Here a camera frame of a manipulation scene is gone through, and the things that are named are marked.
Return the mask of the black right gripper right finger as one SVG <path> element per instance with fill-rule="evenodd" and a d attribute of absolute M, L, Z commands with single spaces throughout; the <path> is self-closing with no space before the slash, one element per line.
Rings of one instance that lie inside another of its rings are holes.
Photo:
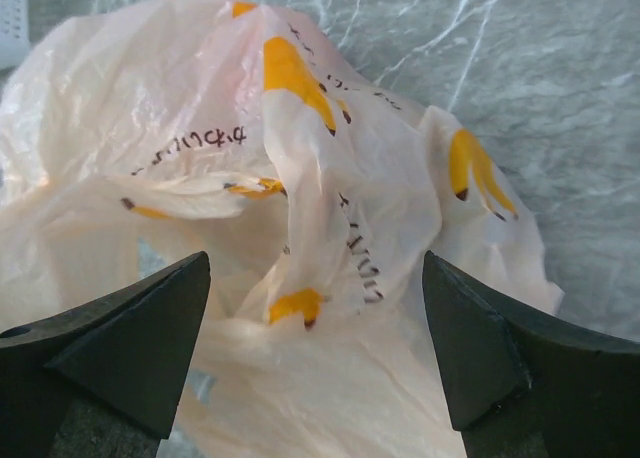
<path fill-rule="evenodd" d="M 467 456 L 638 456 L 638 343 L 539 311 L 433 253 L 422 280 Z"/>

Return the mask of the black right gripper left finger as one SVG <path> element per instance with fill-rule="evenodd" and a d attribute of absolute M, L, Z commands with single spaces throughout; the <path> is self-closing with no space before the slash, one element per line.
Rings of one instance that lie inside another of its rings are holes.
<path fill-rule="evenodd" d="M 1 334 L 4 457 L 153 457 L 169 437 L 210 288 L 195 253 Z"/>

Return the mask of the translucent orange plastic bag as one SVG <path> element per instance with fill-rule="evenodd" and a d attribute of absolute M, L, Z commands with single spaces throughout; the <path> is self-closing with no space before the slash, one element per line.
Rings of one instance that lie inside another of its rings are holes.
<path fill-rule="evenodd" d="M 1 94 L 1 324 L 207 253 L 185 434 L 211 457 L 460 457 L 432 251 L 547 313 L 533 214 L 449 112 L 373 86 L 305 15 L 150 0 L 72 18 Z"/>

